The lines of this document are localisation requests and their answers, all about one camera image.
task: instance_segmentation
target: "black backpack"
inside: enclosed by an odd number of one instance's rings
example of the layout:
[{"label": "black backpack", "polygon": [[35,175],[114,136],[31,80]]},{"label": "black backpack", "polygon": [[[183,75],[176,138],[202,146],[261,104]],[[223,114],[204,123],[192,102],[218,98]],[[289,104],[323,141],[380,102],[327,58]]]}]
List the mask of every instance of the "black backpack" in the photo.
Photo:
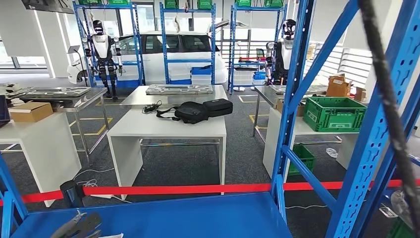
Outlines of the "black backpack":
[{"label": "black backpack", "polygon": [[[162,114],[175,109],[174,117],[162,117]],[[203,120],[209,119],[207,109],[203,104],[195,102],[185,102],[179,107],[172,107],[165,111],[157,111],[156,117],[158,118],[170,118],[172,120],[182,120],[184,123],[196,124]]]},{"label": "black backpack", "polygon": [[[175,109],[174,117],[163,117],[162,114]],[[172,107],[165,111],[157,110],[156,117],[169,118],[172,120],[182,120],[184,123],[196,124],[209,118],[219,117],[231,114],[233,111],[233,104],[226,99],[216,99],[207,101],[203,104],[196,102],[185,102],[179,107]]]}]

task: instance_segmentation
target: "car wheel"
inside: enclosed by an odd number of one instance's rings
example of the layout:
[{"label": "car wheel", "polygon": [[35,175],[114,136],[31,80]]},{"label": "car wheel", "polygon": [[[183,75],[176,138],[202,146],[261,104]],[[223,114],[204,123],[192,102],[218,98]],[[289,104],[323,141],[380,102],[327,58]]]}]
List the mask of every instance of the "car wheel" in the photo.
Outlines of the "car wheel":
[{"label": "car wheel", "polygon": [[82,82],[83,81],[83,77],[88,77],[88,74],[87,74],[86,70],[80,71],[77,74],[77,78],[76,78],[77,82],[78,83]]}]

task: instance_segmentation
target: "green crate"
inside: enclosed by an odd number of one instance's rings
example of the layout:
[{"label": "green crate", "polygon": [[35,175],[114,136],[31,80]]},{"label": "green crate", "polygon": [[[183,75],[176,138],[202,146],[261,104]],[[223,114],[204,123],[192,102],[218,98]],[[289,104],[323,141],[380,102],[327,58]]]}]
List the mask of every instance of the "green crate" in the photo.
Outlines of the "green crate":
[{"label": "green crate", "polygon": [[237,6],[251,6],[251,0],[235,0]]},{"label": "green crate", "polygon": [[212,5],[213,5],[212,0],[197,0],[198,9],[211,9]]},{"label": "green crate", "polygon": [[165,8],[179,8],[179,0],[165,0]]},{"label": "green crate", "polygon": [[130,0],[108,0],[108,4],[129,4]]},{"label": "green crate", "polygon": [[386,238],[414,238],[414,233],[401,218],[397,218]]},{"label": "green crate", "polygon": [[102,4],[101,0],[79,0],[80,5],[98,5]]},{"label": "green crate", "polygon": [[[314,170],[315,164],[315,156],[302,144],[296,144],[293,146],[293,152],[301,159],[301,161],[308,167],[308,169],[312,172]],[[289,165],[289,173],[287,176],[293,175],[300,175],[299,170],[290,163]]]},{"label": "green crate", "polygon": [[264,6],[282,7],[283,6],[283,0],[264,0]]},{"label": "green crate", "polygon": [[358,132],[366,106],[346,97],[308,97],[303,120],[319,132]]}]

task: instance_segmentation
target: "metal table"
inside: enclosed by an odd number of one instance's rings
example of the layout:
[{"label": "metal table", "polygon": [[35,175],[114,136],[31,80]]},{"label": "metal table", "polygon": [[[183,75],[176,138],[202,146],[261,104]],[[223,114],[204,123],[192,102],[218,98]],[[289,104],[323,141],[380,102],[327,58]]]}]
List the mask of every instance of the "metal table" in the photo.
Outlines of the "metal table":
[{"label": "metal table", "polygon": [[[277,103],[277,100],[284,99],[284,95],[276,94],[276,92],[269,86],[255,86],[255,91],[257,92],[258,97],[257,97],[257,107],[255,109],[255,120],[254,120],[254,128],[252,131],[252,136],[254,137],[255,132],[257,132],[260,138],[265,143],[265,139],[257,127],[258,112],[260,110],[261,98],[263,98],[264,101],[266,101],[270,105],[270,107],[274,107],[274,105]],[[341,138],[339,136],[335,136],[335,138],[337,138],[338,141],[308,141],[308,142],[296,142],[296,144],[312,144],[312,145],[313,144],[341,144],[341,141],[342,141]]]},{"label": "metal table", "polygon": [[[149,86],[138,86],[122,103],[121,106],[127,109],[143,109],[144,106],[155,104],[158,101],[162,102],[162,105],[159,109],[170,108],[179,106],[184,102],[196,102],[203,103],[206,101],[211,101],[215,99],[224,98],[226,100],[227,96],[222,85],[213,85],[212,94],[171,94],[171,95],[147,95],[146,90]],[[140,140],[140,145],[142,147],[150,146],[197,146],[197,145],[219,145],[219,142],[195,142],[195,143],[142,143],[143,140]]]},{"label": "metal table", "polygon": [[127,108],[142,109],[146,105],[162,102],[161,108],[179,106],[184,102],[192,101],[203,103],[214,99],[227,99],[222,85],[213,85],[212,94],[174,94],[174,95],[147,95],[148,86],[139,86],[120,105]]},{"label": "metal table", "polygon": [[[78,152],[85,152],[86,159],[89,163],[89,165],[92,165],[90,161],[90,155],[93,153],[93,151],[96,149],[96,147],[99,145],[99,143],[102,141],[102,139],[105,137],[106,133],[109,130],[108,125],[108,119],[106,115],[106,109],[105,109],[105,102],[104,102],[104,94],[106,93],[106,88],[92,88],[89,92],[81,95],[80,97],[69,97],[69,98],[29,98],[25,97],[25,99],[33,99],[34,101],[44,101],[44,102],[50,102],[52,110],[55,113],[74,113],[74,116],[76,118],[76,124],[77,128],[80,133],[80,138],[82,139],[83,149],[78,149]],[[102,109],[104,113],[104,120],[105,120],[105,127],[106,130],[99,136],[98,140],[95,142],[95,144],[92,146],[92,148],[88,149],[88,146],[86,144],[86,138],[85,134],[82,130],[81,124],[80,124],[80,117],[79,112],[83,109],[85,109],[87,106],[92,104],[97,99],[101,99]],[[22,150],[12,150],[14,146],[17,144],[10,145],[9,147],[5,148],[4,150],[0,151],[2,153],[17,153],[22,152]]]}]

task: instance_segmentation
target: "black rope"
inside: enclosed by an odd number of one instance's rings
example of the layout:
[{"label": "black rope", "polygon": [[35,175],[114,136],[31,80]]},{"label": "black rope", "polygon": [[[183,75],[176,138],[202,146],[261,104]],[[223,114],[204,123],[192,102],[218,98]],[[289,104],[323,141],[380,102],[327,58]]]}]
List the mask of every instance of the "black rope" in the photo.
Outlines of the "black rope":
[{"label": "black rope", "polygon": [[403,125],[397,111],[397,100],[391,82],[388,63],[383,52],[377,18],[371,0],[358,0],[365,26],[367,44],[372,52],[372,64],[375,69],[377,86],[388,122],[389,141],[395,153],[398,168],[402,171],[401,179],[405,198],[410,208],[415,236],[420,238],[420,202],[416,195],[416,183],[412,162],[408,157]]}]

